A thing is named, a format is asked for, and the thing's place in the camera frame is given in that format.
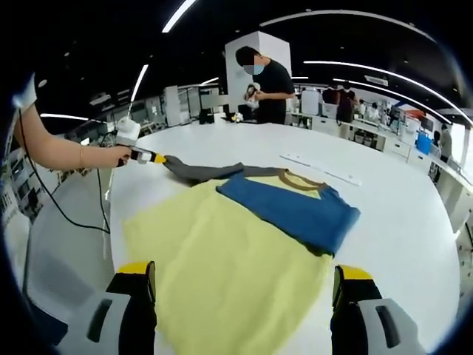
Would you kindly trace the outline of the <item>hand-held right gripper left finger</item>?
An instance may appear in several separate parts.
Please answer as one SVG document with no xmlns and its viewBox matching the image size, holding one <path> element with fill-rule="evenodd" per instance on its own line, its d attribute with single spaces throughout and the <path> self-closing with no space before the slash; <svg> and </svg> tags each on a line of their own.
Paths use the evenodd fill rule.
<svg viewBox="0 0 473 355">
<path fill-rule="evenodd" d="M 62 354 L 153 354 L 157 315 L 153 261 L 121 266 L 105 292 L 74 314 Z"/>
</svg>

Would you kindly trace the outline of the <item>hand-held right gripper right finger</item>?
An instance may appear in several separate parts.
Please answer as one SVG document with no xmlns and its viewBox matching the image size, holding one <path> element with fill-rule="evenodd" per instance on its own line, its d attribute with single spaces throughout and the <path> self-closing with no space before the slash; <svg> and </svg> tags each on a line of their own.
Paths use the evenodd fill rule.
<svg viewBox="0 0 473 355">
<path fill-rule="evenodd" d="M 333 354 L 425 353 L 415 321 L 352 266 L 335 267 L 330 330 Z"/>
</svg>

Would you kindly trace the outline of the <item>person's left hand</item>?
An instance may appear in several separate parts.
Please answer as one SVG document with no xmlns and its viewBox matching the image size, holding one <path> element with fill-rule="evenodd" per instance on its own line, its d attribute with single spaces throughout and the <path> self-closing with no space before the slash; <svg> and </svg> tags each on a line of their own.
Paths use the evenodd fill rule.
<svg viewBox="0 0 473 355">
<path fill-rule="evenodd" d="M 126 165 L 132 153 L 127 146 L 113 146 L 108 148 L 107 152 L 107 164 L 110 168 Z"/>
</svg>

